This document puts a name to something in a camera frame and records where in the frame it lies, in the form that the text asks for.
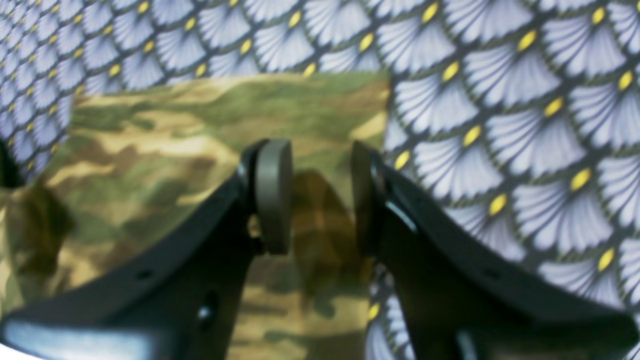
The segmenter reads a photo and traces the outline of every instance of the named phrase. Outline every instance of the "patterned fabric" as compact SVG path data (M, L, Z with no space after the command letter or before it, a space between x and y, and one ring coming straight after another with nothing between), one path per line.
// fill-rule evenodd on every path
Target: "patterned fabric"
M253 262L228 358L363 358L371 262L349 214L349 152L353 140L382 145L388 85L385 74L278 74L77 99L44 172L0 189L0 318L141 253L244 148L285 135L298 170L292 256Z
M636 0L0 6L0 136L27 177L64 137L73 94L390 69L390 164L505 259L601 304L640 309ZM390 284L375 286L367 351L411 359Z

